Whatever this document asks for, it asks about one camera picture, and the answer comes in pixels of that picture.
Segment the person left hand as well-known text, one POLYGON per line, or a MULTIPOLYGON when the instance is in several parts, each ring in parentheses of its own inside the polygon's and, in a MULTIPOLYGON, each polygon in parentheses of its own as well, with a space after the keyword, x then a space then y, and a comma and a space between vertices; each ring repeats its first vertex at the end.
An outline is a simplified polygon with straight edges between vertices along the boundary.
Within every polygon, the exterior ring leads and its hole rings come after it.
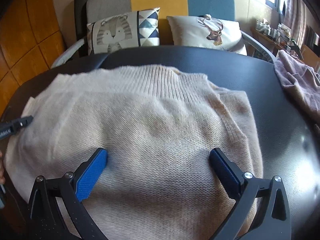
POLYGON ((5 183, 4 178, 4 166, 3 166, 3 153, 0 152, 0 184, 3 185, 5 183))

